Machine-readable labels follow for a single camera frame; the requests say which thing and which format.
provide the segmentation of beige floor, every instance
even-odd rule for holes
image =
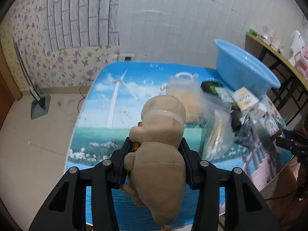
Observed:
[[[0,131],[0,196],[28,230],[64,172],[81,95],[51,95],[48,115],[30,119],[33,98],[12,105]]]

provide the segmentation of blue plastic basin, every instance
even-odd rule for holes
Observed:
[[[261,98],[270,88],[280,88],[277,76],[247,51],[224,40],[215,39],[218,48],[216,69],[234,90],[245,86]]]

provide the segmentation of metal bolt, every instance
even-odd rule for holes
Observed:
[[[236,168],[234,169],[234,173],[236,173],[236,174],[241,174],[241,173],[242,173],[242,170],[241,170],[239,167],[236,167]]]
[[[71,168],[69,169],[69,172],[70,172],[71,174],[74,174],[74,173],[77,172],[77,168],[76,168],[76,167],[71,167]]]
[[[210,165],[210,164],[209,164],[208,161],[202,160],[202,161],[200,162],[200,165],[203,166],[203,167],[207,167],[207,166]]]
[[[109,166],[111,164],[111,160],[103,160],[103,165],[104,166]]]

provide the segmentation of stuffed animal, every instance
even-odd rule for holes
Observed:
[[[159,95],[145,103],[142,127],[129,132],[129,139],[141,146],[124,159],[130,184],[125,183],[122,191],[135,205],[148,207],[163,230],[171,230],[170,223],[178,216],[184,198],[186,169],[178,147],[185,118],[185,107],[177,98]]]

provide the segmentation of plush toy tail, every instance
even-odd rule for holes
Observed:
[[[172,227],[170,225],[161,225],[162,231],[171,231]]]

